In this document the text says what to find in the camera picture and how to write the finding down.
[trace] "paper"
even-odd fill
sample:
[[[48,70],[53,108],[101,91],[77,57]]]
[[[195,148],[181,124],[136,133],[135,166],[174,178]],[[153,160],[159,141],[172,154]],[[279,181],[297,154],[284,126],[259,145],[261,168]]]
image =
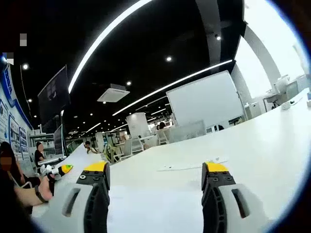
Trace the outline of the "paper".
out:
[[[210,163],[215,163],[215,164],[221,164],[224,162],[227,162],[227,158],[225,157],[214,157],[212,159],[206,159],[206,161],[202,161],[201,163],[196,163],[196,164],[175,164],[175,165],[165,165],[163,167],[161,167],[159,170],[157,171],[181,171],[181,170],[188,170],[188,169],[195,169],[195,168],[202,168],[202,163],[204,162],[210,162]]]

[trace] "whiteboard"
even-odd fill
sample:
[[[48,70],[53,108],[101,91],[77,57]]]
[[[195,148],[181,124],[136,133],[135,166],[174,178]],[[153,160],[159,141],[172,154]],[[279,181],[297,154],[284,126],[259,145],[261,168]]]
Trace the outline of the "whiteboard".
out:
[[[178,126],[203,120],[209,128],[243,115],[227,70],[170,90],[166,95]]]

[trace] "white column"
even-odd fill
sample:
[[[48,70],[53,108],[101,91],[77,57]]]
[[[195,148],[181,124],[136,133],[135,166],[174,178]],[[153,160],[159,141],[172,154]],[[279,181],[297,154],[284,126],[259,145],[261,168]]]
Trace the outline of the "white column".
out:
[[[102,132],[97,132],[95,134],[97,146],[100,152],[104,151],[104,137]]]

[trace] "long white desk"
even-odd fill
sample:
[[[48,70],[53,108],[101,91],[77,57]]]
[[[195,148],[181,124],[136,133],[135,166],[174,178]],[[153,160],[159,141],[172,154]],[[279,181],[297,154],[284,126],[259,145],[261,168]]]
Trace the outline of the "long white desk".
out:
[[[224,165],[236,183],[244,184],[262,201],[269,219],[278,219],[308,169],[311,109],[305,93],[286,111],[278,107],[223,131],[153,147],[111,166],[108,232],[118,232],[122,225],[127,232],[189,232],[189,227],[191,232],[202,232],[201,169],[158,170],[199,165],[215,156],[227,158]],[[80,146],[60,163],[73,164],[76,172],[71,171],[57,184],[56,195],[59,187],[74,183],[81,168],[91,163],[83,150]],[[193,213],[198,213],[197,217],[191,217]]]

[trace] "window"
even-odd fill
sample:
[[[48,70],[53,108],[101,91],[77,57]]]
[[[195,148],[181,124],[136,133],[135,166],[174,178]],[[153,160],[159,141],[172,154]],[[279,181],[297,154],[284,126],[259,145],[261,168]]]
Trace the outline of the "window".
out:
[[[243,75],[251,98],[262,96],[272,88],[262,64],[243,37],[240,39],[235,60]]]

